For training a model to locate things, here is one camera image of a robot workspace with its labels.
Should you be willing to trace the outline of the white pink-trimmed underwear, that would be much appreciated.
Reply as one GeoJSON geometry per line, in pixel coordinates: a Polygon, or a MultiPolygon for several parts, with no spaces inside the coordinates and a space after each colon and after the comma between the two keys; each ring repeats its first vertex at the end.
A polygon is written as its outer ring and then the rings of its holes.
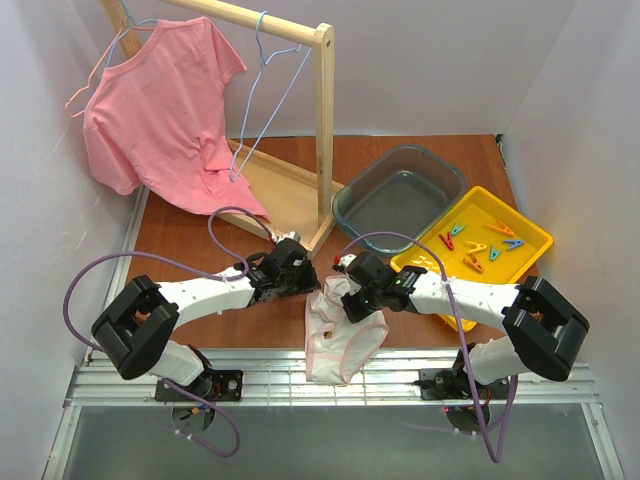
{"type": "Polygon", "coordinates": [[[351,381],[387,337],[382,312],[351,323],[341,297],[350,291],[344,275],[325,279],[305,305],[305,362],[309,382],[343,385],[351,381]]]}

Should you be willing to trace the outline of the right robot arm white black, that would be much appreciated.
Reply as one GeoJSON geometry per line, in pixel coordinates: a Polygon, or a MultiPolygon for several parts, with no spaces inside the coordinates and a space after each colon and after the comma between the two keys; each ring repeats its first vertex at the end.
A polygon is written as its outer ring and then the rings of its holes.
{"type": "Polygon", "coordinates": [[[590,328],[588,320],[541,277],[503,285],[444,279],[416,266],[396,272],[369,252],[345,255],[334,268],[349,281],[341,303],[352,323],[389,309],[449,315],[503,332],[497,340],[467,344],[451,367],[420,381],[421,389],[437,399],[463,399],[472,392],[486,395],[493,384],[527,372],[563,382],[590,328]]]}

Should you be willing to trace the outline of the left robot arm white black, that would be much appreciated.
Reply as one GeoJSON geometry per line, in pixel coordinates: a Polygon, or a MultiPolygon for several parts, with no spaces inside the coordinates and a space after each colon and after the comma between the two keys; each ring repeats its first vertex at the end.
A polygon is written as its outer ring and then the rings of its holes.
{"type": "Polygon", "coordinates": [[[91,333],[124,380],[149,374],[209,400],[240,394],[195,347],[171,339],[188,322],[320,288],[307,250],[283,238],[217,274],[181,282],[131,280],[92,325],[91,333]]]}

